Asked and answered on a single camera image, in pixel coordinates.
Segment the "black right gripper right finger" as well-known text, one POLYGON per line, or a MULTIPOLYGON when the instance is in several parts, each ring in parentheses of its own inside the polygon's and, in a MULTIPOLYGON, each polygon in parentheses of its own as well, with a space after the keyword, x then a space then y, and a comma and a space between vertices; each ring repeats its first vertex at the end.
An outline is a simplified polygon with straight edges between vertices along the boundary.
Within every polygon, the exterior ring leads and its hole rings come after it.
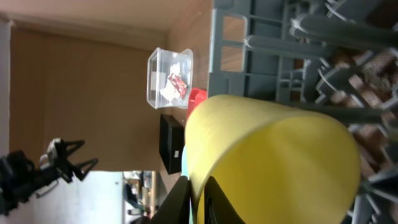
POLYGON ((214 177, 209 177, 204 193, 205 224, 245 224, 214 177))

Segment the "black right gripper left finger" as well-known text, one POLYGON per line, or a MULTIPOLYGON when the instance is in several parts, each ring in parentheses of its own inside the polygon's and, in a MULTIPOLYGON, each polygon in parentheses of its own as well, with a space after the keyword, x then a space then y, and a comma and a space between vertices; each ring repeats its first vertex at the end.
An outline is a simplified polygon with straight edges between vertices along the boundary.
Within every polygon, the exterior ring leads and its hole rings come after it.
POLYGON ((151 224, 189 224, 190 181, 180 176, 155 215, 151 224))

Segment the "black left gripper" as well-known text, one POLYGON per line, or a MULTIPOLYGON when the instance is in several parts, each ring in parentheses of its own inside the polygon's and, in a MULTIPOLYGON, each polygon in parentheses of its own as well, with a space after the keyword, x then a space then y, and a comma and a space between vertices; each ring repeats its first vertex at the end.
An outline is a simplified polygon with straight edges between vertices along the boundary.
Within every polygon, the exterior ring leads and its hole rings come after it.
POLYGON ((36 198, 42 198, 49 194, 58 184, 59 179, 66 183, 71 183, 73 177, 78 180, 84 180, 88 173, 99 162, 97 158, 90 159, 85 162, 72 164, 68 157, 81 148, 85 144, 85 140, 64 141, 62 138, 51 140, 45 154, 39 159, 40 171, 44 175, 44 185, 39 187, 47 187, 53 182, 54 185, 44 192, 36 192, 36 198))

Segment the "yellow plastic cup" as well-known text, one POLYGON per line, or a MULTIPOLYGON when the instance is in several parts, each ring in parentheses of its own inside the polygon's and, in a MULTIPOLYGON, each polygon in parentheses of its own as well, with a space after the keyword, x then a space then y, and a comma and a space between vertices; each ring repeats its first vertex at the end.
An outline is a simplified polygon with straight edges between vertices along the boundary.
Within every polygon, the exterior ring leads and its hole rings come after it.
POLYGON ((210 178, 246 223, 341 223, 358 191, 356 142, 325 114, 212 96, 190 114, 185 144, 195 223, 210 178))

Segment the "red snack wrapper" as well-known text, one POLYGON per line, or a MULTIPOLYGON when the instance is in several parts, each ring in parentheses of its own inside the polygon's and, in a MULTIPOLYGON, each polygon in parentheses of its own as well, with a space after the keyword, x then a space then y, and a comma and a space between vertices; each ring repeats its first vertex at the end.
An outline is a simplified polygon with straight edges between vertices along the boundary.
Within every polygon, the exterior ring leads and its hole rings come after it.
POLYGON ((182 80, 181 76, 176 75, 175 73, 172 73, 171 75, 169 75, 168 79, 172 83, 173 87, 179 93, 181 99, 184 99, 185 95, 187 93, 187 85, 182 80))

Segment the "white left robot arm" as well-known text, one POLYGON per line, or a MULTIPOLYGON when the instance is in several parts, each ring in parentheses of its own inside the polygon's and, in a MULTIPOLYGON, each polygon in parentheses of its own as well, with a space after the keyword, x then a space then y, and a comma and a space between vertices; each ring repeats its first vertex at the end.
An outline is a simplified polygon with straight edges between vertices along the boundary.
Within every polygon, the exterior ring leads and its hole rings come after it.
POLYGON ((27 203, 33 194, 37 198, 45 196, 47 192, 40 194, 38 190, 51 184, 58 185, 60 179, 68 184, 74 177, 84 180, 99 160, 92 158, 77 164, 68 160, 84 144, 84 140, 53 139, 40 157, 40 161, 46 159, 47 162, 37 169, 23 151, 1 156, 1 215, 8 216, 20 203, 27 203))

